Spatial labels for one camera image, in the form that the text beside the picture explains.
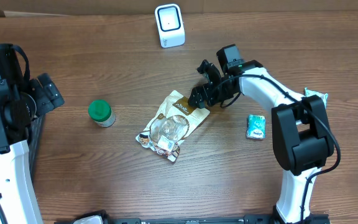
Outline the green wet wipes pack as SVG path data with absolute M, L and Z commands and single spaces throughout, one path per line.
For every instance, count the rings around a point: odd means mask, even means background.
M 307 87 L 304 88 L 304 93 L 306 97 L 309 96 L 318 96 L 322 99 L 323 103 L 324 103 L 324 107 L 327 107 L 327 99 L 328 99 L 328 94 L 327 93 L 320 93 L 318 91 L 314 91 L 314 90 L 310 90 Z

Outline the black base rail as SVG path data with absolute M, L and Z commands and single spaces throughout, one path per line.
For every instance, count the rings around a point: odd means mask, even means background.
M 55 224 L 72 224 L 80 223 L 80 219 L 89 218 L 90 216 L 101 218 L 101 221 L 93 223 L 108 223 L 108 224 L 279 224 L 284 223 L 278 214 L 261 215 L 248 214 L 243 217 L 214 217 L 214 218 L 171 218 L 171 219 L 154 219 L 145 220 L 140 218 L 111 218 L 105 210 L 86 213 L 73 220 L 60 220 Z

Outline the brown snack packet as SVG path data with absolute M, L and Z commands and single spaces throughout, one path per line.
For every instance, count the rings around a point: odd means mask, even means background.
M 135 140 L 142 147 L 175 162 L 180 155 L 180 145 L 209 114 L 205 108 L 190 106 L 188 98 L 174 90 Z

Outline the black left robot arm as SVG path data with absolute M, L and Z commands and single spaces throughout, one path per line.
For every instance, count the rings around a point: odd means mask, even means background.
M 25 52 L 0 44 L 0 223 L 42 223 L 30 173 L 32 122 L 64 104 L 49 74 L 31 78 Z

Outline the small teal tissue pack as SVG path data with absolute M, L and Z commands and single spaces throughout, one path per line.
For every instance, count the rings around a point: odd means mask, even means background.
M 265 138 L 265 117 L 261 115 L 250 114 L 247 118 L 246 137 L 250 139 L 261 140 Z

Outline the white barcode scanner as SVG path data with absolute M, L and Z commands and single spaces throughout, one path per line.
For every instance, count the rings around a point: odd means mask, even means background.
M 185 43 L 185 27 L 177 4 L 158 6 L 155 9 L 155 20 L 162 48 L 177 47 Z

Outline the grey plastic mesh basket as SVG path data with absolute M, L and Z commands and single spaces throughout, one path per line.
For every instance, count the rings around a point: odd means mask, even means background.
M 44 130 L 44 124 L 45 116 L 39 117 L 31 123 L 32 140 L 29 143 L 29 170 L 32 180 L 34 179 L 36 159 Z

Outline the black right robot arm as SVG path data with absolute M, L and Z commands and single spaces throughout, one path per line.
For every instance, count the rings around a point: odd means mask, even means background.
M 274 79 L 258 61 L 246 61 L 236 45 L 217 51 L 219 67 L 204 60 L 196 69 L 207 82 L 192 89 L 189 105 L 205 108 L 252 98 L 270 113 L 273 153 L 283 169 L 280 197 L 270 214 L 245 215 L 243 223 L 329 223 L 325 214 L 310 212 L 317 176 L 326 161 L 339 154 L 323 100 L 294 92 Z

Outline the green lidded jar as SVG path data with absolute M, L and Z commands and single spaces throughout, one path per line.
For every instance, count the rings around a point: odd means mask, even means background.
M 116 120 L 116 115 L 105 100 L 94 100 L 88 107 L 90 118 L 100 127 L 108 128 Z

